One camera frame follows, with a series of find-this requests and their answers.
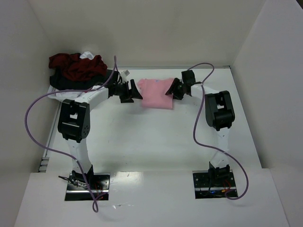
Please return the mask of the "pink t shirt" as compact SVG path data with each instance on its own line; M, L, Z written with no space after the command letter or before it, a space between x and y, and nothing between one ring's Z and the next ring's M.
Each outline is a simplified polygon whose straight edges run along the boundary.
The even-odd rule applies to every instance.
M143 97L141 106L144 108L173 109L173 97L167 95L173 83L173 78L169 79L141 79L137 83Z

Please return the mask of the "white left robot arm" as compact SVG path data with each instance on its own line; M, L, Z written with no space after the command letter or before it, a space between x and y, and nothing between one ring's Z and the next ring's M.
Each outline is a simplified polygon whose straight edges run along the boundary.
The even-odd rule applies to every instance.
M62 102L58 131L66 140L72 156L72 172L69 181L93 185L97 180L93 164L88 155L86 138L90 132L90 111L101 102L112 96L118 96L121 103L133 103L141 99L135 81L127 80L129 71L114 71L110 81L104 86L96 86L89 92L82 93L78 98L65 99Z

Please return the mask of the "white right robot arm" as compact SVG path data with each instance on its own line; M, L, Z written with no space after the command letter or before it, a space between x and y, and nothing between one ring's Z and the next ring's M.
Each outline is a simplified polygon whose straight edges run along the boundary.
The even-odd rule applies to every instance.
M217 138L216 145L203 145L216 151L209 161L209 182L220 183L227 180L230 175L227 156L228 139L230 128L235 120L230 93L227 90L217 91L206 87L203 82L197 82L192 70L183 71L181 74L182 79L173 79L172 85L165 94L172 95L176 100L182 100L184 95L189 95L203 101L201 109L205 111L206 123L213 128Z

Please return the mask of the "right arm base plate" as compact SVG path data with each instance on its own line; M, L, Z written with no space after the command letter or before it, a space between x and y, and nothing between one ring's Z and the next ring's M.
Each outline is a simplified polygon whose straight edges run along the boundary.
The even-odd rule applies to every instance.
M207 171L193 172L195 199L216 199L228 197L238 197L236 183L233 172L230 171L227 179L210 180Z

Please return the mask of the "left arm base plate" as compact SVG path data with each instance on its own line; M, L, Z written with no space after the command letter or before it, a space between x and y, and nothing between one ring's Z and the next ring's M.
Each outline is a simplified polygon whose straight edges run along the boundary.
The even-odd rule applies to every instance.
M90 192L87 189L87 185L84 180L78 180L70 174L67 177L61 177L67 181L67 188L65 193L65 201L92 201ZM95 173L94 176L89 179L90 188L93 195L98 201L107 201L109 198L109 185L110 185L110 173Z

